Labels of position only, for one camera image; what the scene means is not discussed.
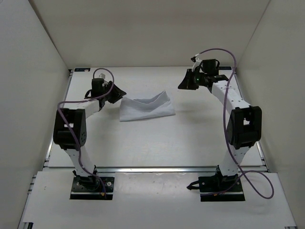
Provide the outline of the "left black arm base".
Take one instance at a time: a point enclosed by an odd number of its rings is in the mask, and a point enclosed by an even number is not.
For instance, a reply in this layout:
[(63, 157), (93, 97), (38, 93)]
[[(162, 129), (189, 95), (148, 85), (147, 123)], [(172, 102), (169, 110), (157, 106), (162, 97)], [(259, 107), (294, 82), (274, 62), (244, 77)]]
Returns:
[(71, 186), (70, 199), (72, 200), (112, 200), (115, 177), (100, 177), (105, 189), (103, 189), (100, 180), (95, 177), (75, 176)]

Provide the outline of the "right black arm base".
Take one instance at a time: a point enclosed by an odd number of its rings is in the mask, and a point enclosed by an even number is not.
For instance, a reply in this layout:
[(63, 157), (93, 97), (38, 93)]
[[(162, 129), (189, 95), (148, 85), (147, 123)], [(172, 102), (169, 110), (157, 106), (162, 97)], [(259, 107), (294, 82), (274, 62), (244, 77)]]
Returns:
[(213, 176), (198, 177), (190, 183), (188, 190), (199, 190), (201, 202), (242, 202), (245, 201), (243, 187), (237, 174), (223, 176), (216, 171)]

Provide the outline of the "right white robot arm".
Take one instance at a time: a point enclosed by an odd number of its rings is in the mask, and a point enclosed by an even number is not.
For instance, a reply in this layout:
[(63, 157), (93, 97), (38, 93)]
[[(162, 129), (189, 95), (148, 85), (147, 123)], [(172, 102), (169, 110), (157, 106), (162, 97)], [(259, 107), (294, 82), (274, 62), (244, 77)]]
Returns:
[(191, 58), (193, 67), (187, 69), (180, 90), (197, 90), (206, 87), (224, 106), (224, 113), (229, 115), (224, 120), (225, 140), (228, 150), (223, 162), (217, 167), (220, 174), (214, 178), (214, 187), (225, 191), (231, 185), (231, 180), (237, 177), (238, 165), (245, 154), (261, 138), (262, 110), (259, 106), (252, 106), (230, 85), (224, 74), (219, 74), (217, 59), (201, 60)]

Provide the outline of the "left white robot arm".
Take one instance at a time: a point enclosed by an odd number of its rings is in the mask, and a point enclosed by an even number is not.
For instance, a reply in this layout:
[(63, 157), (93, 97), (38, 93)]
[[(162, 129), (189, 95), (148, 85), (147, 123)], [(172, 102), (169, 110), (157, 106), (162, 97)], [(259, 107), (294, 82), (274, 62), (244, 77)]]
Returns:
[(69, 155), (75, 167), (75, 176), (84, 177), (83, 184), (89, 190), (99, 186), (100, 178), (85, 148), (86, 119), (101, 111), (106, 102), (114, 104), (126, 94), (112, 81), (97, 78), (91, 81), (91, 89), (83, 100), (61, 102), (57, 108), (53, 141)]

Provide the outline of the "white fabric skirt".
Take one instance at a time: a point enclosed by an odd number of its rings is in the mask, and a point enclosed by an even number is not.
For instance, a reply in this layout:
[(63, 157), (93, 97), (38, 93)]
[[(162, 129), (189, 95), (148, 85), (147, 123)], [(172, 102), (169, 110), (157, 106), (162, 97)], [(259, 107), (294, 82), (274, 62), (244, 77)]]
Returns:
[(120, 122), (175, 115), (173, 100), (166, 90), (152, 95), (125, 96), (120, 104)]

